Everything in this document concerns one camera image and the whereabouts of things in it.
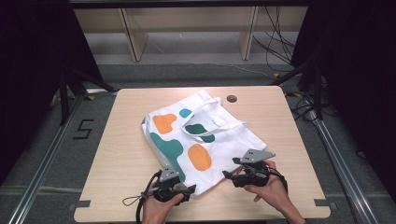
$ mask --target human hand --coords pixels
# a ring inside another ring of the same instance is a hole
[[[180,203],[183,199],[183,194],[177,194],[166,203],[156,200],[152,195],[149,196],[143,203],[143,224],[163,224],[166,216],[171,211],[173,206]]]
[[[270,168],[276,170],[276,165],[273,161],[264,161]],[[282,181],[276,175],[270,175],[268,183],[263,187],[254,185],[245,185],[244,189],[248,192],[255,193],[254,202],[264,199],[267,203],[273,206],[277,211],[283,214],[290,224],[305,223],[304,218],[300,215],[297,208],[291,202]]]

